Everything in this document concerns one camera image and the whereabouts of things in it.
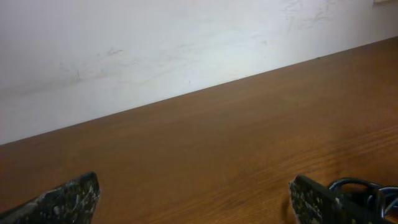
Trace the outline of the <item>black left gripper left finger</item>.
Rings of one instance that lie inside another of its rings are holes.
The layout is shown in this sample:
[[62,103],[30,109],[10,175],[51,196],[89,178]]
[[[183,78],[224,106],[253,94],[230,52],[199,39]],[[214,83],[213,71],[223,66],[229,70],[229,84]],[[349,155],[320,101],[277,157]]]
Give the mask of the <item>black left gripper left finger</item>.
[[90,224],[100,199],[95,172],[69,180],[1,213],[1,224]]

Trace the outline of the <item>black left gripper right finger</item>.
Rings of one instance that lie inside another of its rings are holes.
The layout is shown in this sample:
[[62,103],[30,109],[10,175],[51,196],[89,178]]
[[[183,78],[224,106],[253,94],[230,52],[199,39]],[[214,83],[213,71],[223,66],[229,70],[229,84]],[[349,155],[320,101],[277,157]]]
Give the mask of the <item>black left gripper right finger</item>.
[[289,183],[290,201],[299,223],[389,224],[392,187],[353,177],[327,186],[298,175]]

